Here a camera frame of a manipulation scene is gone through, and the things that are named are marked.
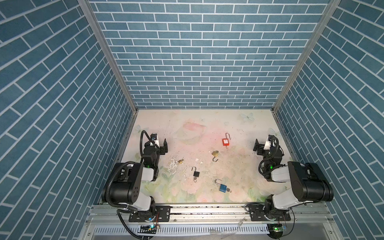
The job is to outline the black padlock with key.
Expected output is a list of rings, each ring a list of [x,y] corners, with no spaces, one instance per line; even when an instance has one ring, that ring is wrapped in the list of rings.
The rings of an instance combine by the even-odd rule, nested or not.
[[[194,183],[196,183],[198,177],[200,176],[200,172],[197,171],[196,167],[192,167],[192,172],[193,172],[193,181]]]

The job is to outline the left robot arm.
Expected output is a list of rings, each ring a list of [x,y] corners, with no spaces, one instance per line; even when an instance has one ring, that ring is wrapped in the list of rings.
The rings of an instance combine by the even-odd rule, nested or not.
[[[154,182],[159,174],[160,156],[168,152],[168,143],[152,139],[142,146],[142,161],[116,163],[102,190],[102,201],[127,212],[154,215],[155,200],[141,192],[142,182]]]

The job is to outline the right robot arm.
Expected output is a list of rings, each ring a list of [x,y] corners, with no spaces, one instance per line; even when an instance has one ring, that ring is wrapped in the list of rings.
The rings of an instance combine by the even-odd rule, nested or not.
[[[265,213],[284,213],[296,206],[334,199],[334,190],[317,164],[295,161],[282,163],[284,151],[276,136],[269,135],[264,144],[256,140],[253,151],[263,157],[258,172],[265,180],[291,184],[284,192],[267,197]]]

